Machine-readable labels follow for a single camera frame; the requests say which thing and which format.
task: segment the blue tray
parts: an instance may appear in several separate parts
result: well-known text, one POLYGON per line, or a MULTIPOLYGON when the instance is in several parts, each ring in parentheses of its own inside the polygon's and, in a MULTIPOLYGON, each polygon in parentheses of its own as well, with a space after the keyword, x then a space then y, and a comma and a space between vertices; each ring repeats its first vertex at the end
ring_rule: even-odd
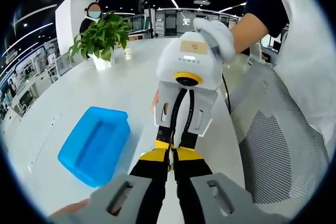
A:
POLYGON ((91 187, 107 184, 130 134, 127 113, 90 107, 65 141, 58 160, 91 187))

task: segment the white tabletop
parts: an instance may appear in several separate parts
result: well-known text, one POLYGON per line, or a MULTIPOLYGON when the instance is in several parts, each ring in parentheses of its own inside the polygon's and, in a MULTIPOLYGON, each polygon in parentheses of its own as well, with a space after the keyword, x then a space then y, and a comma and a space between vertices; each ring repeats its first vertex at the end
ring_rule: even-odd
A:
MULTIPOLYGON (((43 213, 49 215, 65 205, 88 198, 95 190, 71 175, 57 160, 63 143, 88 107, 121 110, 129 115, 131 137, 116 174, 131 170, 141 153, 154 146, 157 128, 150 107, 158 83, 156 63, 172 40, 129 42, 132 60, 117 62, 116 66, 104 71, 97 71, 91 60, 77 65, 52 84, 22 118, 15 138, 8 143, 9 157, 28 195, 43 213)), ((187 100, 183 102, 177 119, 176 139, 179 127, 185 124, 187 103, 187 100)), ((214 173, 223 172, 244 187, 236 135, 221 95, 215 103, 213 117, 207 133, 199 138, 196 150, 214 173)), ((174 215, 176 222, 172 221, 172 208, 178 211, 180 207, 170 173, 158 223, 183 223, 181 213, 174 215)))

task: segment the label sticker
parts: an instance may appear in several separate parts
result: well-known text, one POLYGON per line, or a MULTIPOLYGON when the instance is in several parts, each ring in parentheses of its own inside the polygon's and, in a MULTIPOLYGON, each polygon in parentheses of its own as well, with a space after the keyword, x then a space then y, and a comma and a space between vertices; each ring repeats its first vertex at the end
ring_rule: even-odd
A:
POLYGON ((182 40, 180 52, 193 52, 194 54, 206 55, 208 45, 204 42, 182 40))

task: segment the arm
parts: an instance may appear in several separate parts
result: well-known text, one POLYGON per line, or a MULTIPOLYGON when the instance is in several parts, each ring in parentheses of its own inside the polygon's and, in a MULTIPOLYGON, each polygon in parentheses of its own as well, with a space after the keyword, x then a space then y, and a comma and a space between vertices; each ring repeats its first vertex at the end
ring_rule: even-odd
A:
POLYGON ((261 40, 265 35, 278 37, 288 23, 281 0, 248 0, 245 16, 231 29, 236 53, 261 40))
POLYGON ((268 34, 267 27, 253 14, 247 13, 232 29, 236 53, 261 40, 268 34))

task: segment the dark sleeve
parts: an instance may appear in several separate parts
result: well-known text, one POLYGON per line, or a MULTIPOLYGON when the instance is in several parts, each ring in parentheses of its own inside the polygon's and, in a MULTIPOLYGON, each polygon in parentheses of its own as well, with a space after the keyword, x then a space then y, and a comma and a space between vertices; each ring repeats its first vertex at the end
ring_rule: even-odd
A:
POLYGON ((90 19, 87 19, 87 18, 84 19, 84 20, 82 21, 82 24, 80 25, 79 32, 80 32, 80 33, 85 32, 85 31, 89 28, 89 26, 91 25, 92 22, 93 22, 93 21, 90 20, 90 19))
POLYGON ((255 15, 267 27, 270 36, 275 38, 288 23, 281 0, 248 0, 243 13, 255 15))

